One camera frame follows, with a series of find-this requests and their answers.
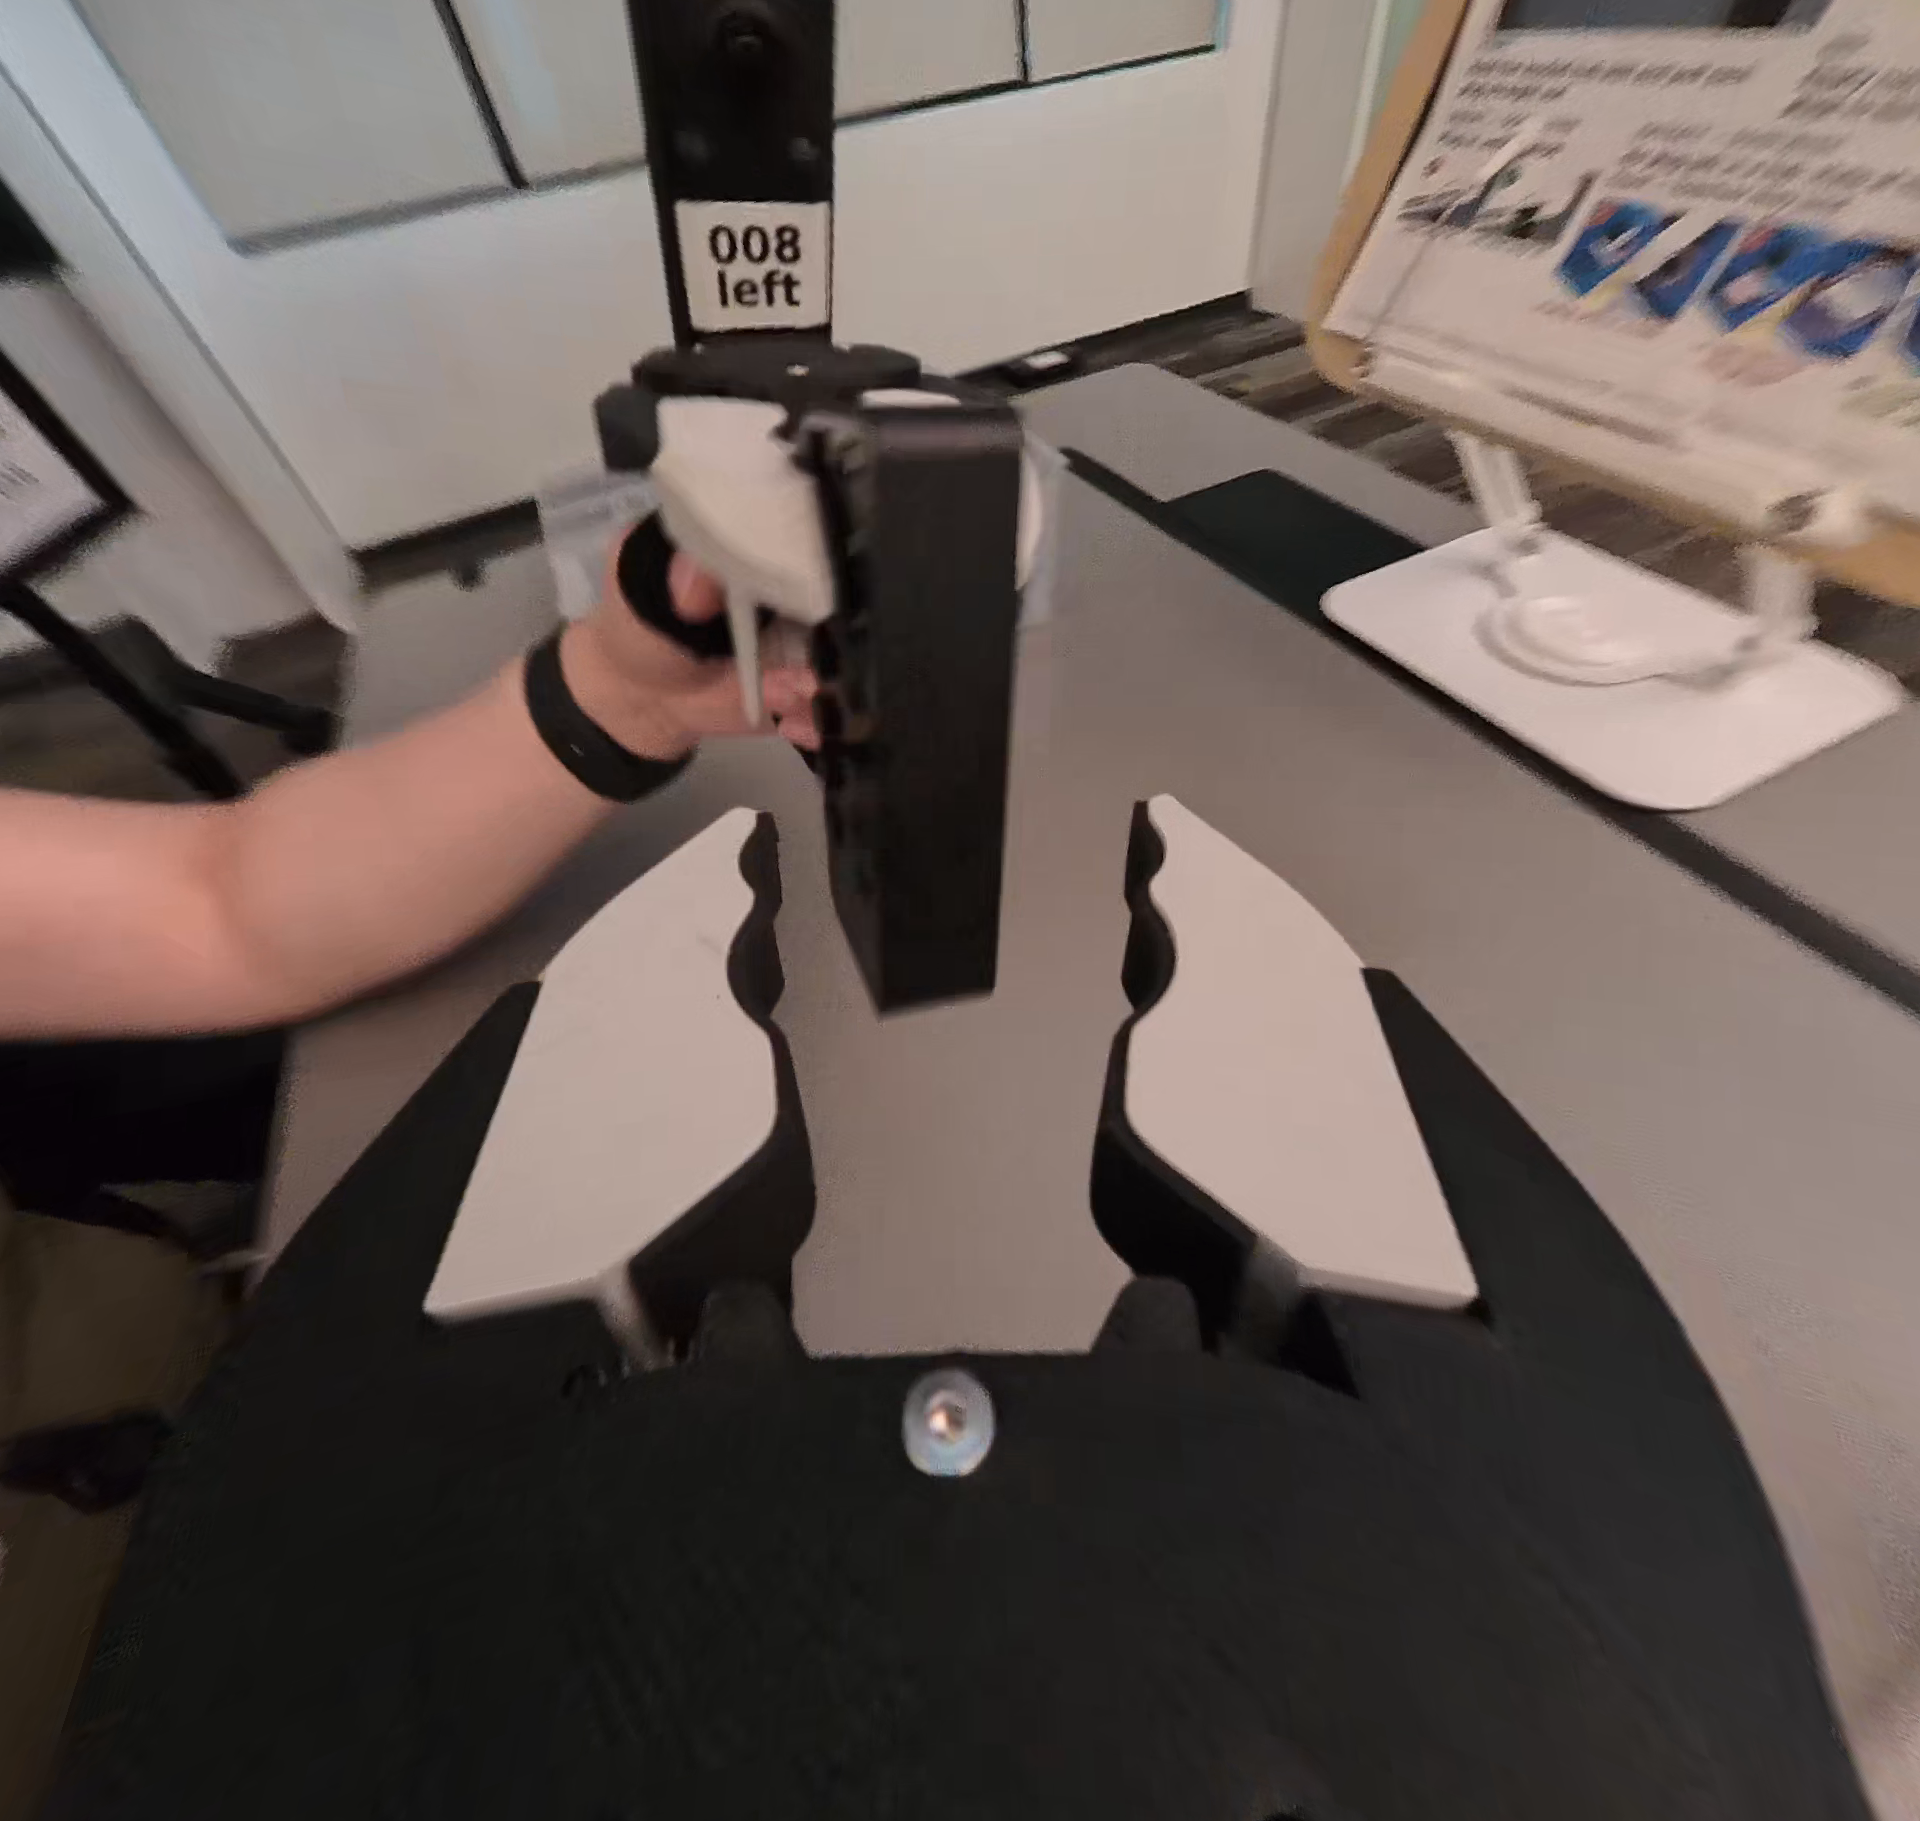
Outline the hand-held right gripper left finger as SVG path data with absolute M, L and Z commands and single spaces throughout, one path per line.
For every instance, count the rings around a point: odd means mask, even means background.
M 794 1315 L 817 1190 L 778 918 L 778 821 L 733 808 L 547 961 L 426 1319 L 589 1303 L 609 1328 L 695 1328 L 737 1285 Z

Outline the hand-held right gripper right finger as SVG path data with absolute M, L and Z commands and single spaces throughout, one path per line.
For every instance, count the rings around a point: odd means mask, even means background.
M 1366 967 L 1180 799 L 1134 804 L 1121 1021 L 1093 1224 L 1138 1277 L 1235 1311 L 1256 1253 L 1303 1287 L 1465 1311 L 1478 1277 Z

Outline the clear plastic storage box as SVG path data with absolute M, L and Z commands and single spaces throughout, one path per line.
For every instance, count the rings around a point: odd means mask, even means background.
M 1027 441 L 1024 450 L 1049 450 L 1049 532 L 1043 581 L 1031 597 L 1024 597 L 1027 604 L 1037 604 L 1037 614 L 1043 615 L 1053 589 L 1053 530 L 1067 466 L 1065 455 L 1043 441 Z M 589 615 L 604 590 L 617 544 L 641 528 L 657 506 L 661 500 L 654 492 L 654 479 L 633 470 L 576 468 L 574 474 L 564 474 L 539 488 L 539 542 L 562 619 L 574 621 Z

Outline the black usb hub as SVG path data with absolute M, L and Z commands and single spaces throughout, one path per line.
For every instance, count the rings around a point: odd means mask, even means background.
M 1023 434 L 999 403 L 817 408 L 812 632 L 827 876 L 879 1017 L 997 984 L 1018 642 Z

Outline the person's left forearm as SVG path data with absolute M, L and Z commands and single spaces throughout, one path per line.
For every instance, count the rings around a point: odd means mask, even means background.
M 6 790 L 3 1040 L 322 1017 L 476 939 L 606 817 L 514 673 L 234 803 Z

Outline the person's left hand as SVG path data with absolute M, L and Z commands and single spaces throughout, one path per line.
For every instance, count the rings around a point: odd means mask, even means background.
M 751 733 L 778 733 L 803 754 L 820 747 L 812 668 L 765 667 L 756 677 L 760 711 L 748 715 L 737 662 L 701 661 L 645 621 L 613 562 L 597 604 L 562 638 L 562 668 L 581 711 L 645 759 L 664 762 L 716 736 Z

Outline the black wristband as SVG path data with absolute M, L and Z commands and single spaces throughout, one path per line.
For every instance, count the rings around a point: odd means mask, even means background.
M 562 626 L 523 657 L 523 705 L 564 774 L 609 804 L 634 804 L 664 794 L 696 759 L 695 754 L 639 756 L 596 724 L 567 683 Z

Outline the frosted glass partition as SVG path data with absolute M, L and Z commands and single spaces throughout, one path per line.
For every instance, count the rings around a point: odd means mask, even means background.
M 641 159 L 626 0 L 67 0 L 229 241 Z M 1212 50 L 1219 0 L 835 0 L 863 121 Z

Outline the black white marker sign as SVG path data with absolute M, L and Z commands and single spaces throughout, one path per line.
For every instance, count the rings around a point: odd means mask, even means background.
M 136 514 L 133 494 L 3 360 L 3 579 L 33 581 Z

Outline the instruction poster board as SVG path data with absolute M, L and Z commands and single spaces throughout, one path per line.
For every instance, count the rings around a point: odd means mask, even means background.
M 1916 0 L 1428 0 L 1308 345 L 1916 608 Z

